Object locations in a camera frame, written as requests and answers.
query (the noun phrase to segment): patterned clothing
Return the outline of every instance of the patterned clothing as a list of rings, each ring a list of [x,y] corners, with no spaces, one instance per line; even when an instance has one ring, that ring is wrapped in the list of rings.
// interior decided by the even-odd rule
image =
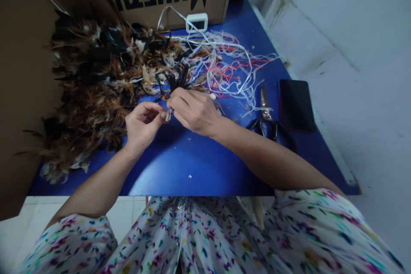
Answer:
[[[276,191],[260,229],[237,198],[155,197],[117,245],[105,216],[48,228],[18,273],[405,273],[345,198]]]

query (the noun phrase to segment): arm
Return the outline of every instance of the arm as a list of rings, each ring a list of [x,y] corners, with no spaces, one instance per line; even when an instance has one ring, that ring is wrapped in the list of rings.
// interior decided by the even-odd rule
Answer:
[[[46,229],[71,214],[106,215],[116,202],[124,181],[155,133],[164,123],[164,108],[156,103],[138,104],[126,116],[127,143],[99,171],[89,177],[57,211]]]
[[[233,151],[262,181],[283,190],[327,188],[342,191],[303,158],[218,114],[207,95],[176,89],[167,106],[186,128]]]

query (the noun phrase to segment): scissors blade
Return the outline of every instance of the scissors blade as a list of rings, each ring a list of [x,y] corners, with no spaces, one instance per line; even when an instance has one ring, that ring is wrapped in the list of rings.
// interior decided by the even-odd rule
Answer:
[[[270,105],[268,104],[267,91],[265,90],[265,86],[263,83],[261,84],[260,98],[261,98],[261,107],[269,108]],[[262,110],[261,112],[262,112],[262,118],[264,120],[273,121],[273,118],[271,117],[269,110],[265,109],[265,110]]]

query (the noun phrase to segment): white tile floor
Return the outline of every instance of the white tile floor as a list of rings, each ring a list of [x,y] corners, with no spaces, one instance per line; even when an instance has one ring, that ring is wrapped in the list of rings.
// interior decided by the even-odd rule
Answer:
[[[0,273],[20,265],[68,196],[27,197],[20,215],[0,222]],[[118,242],[146,207],[145,197],[119,197],[107,213]]]

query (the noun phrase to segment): hand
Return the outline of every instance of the hand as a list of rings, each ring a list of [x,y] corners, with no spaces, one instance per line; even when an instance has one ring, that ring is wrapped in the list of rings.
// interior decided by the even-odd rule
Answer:
[[[175,89],[167,107],[174,109],[174,116],[185,128],[211,138],[218,134],[224,119],[208,95],[198,91]]]
[[[164,108],[153,102],[142,102],[125,117],[127,143],[125,149],[141,154],[154,140],[166,117]]]

